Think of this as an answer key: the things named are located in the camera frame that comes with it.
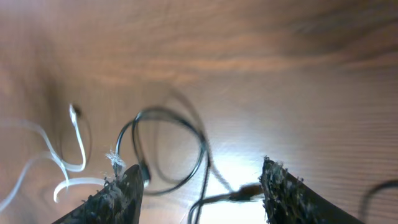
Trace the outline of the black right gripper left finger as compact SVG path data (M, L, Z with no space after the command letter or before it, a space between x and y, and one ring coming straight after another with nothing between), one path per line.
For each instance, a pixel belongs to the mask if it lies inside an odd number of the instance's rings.
M138 224L144 191L139 165L128 168L123 176L105 182L104 188L90 195L82 205L62 216L60 224Z

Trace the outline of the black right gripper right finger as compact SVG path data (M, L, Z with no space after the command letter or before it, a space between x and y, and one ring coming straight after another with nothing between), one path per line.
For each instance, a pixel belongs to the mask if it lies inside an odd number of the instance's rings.
M260 182L270 224L362 224L294 177L283 164L264 158Z

